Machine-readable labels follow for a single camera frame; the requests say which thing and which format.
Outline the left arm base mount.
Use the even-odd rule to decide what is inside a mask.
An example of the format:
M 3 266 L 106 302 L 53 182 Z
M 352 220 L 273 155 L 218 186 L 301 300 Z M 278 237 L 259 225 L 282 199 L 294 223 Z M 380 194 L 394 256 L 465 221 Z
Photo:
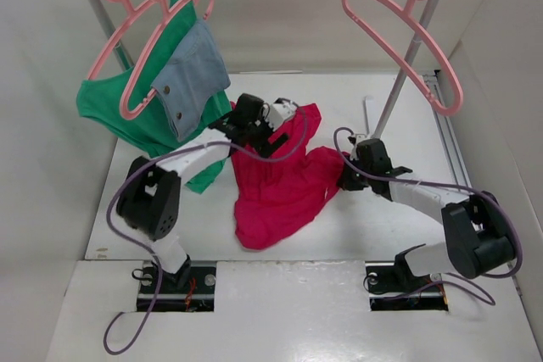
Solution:
M 200 313 L 213 312 L 216 293 L 216 263 L 196 262 L 182 276 L 163 273 L 153 312 Z M 132 271 L 138 282 L 136 309 L 146 311 L 152 303 L 159 277 L 158 266 L 144 262 Z

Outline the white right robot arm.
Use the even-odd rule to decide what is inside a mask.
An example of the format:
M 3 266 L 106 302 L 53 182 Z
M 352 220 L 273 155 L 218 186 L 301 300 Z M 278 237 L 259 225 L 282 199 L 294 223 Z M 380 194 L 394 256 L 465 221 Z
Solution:
M 410 289 L 423 275 L 457 272 L 472 280 L 505 279 L 523 265 L 523 249 L 512 220 L 489 192 L 436 181 L 418 180 L 411 169 L 395 167 L 382 140 L 348 137 L 352 150 L 342 156 L 338 180 L 345 191 L 370 189 L 392 203 L 408 206 L 439 223 L 444 240 L 399 253 L 392 268 L 397 286 Z

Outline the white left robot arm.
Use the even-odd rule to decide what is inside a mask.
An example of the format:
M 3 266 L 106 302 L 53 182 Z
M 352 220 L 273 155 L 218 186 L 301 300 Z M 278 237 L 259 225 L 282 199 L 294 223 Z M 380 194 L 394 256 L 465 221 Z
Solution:
M 191 269 L 191 259 L 174 231 L 182 186 L 242 149 L 266 162 L 278 161 L 272 155 L 288 140 L 279 128 L 296 115 L 297 108 L 285 98 L 266 103 L 244 93 L 232 111 L 191 142 L 155 161 L 140 157 L 132 162 L 116 213 L 150 242 L 155 275 L 166 288 L 182 290 Z

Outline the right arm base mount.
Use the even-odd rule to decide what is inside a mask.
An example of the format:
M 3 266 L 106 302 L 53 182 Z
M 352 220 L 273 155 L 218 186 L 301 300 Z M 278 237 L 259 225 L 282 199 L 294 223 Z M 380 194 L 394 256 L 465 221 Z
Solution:
M 363 285 L 371 311 L 448 311 L 441 285 L 415 292 L 432 282 L 430 275 L 414 276 L 393 261 L 366 262 Z

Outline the red t shirt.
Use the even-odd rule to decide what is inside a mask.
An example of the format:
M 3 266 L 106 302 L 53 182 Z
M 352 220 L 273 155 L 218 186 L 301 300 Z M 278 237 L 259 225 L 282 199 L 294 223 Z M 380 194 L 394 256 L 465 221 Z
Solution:
M 307 151 L 322 116 L 316 104 L 302 107 L 281 126 L 288 140 L 272 155 L 282 157 L 302 142 L 289 158 L 264 163 L 243 154 L 232 156 L 238 184 L 234 204 L 235 234 L 244 248 L 264 250 L 311 223 L 339 191 L 344 161 L 328 147 Z

